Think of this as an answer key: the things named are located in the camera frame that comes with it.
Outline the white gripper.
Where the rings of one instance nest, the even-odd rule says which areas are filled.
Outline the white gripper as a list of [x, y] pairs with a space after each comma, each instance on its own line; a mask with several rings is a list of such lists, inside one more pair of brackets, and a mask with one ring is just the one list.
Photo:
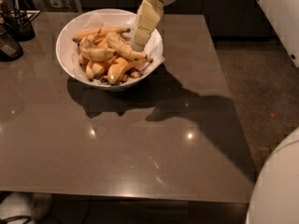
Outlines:
[[131, 40], [131, 48], [133, 50], [142, 51], [144, 49], [164, 14], [164, 6], [168, 6], [175, 1], [144, 0], [141, 3], [136, 14], [135, 29]]

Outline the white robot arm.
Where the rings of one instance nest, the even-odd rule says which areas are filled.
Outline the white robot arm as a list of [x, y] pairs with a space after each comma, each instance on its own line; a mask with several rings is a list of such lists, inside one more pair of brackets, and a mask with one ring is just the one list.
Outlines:
[[[299, 67], [299, 0], [256, 0]], [[299, 129], [270, 154], [254, 186], [246, 224], [299, 224]]]

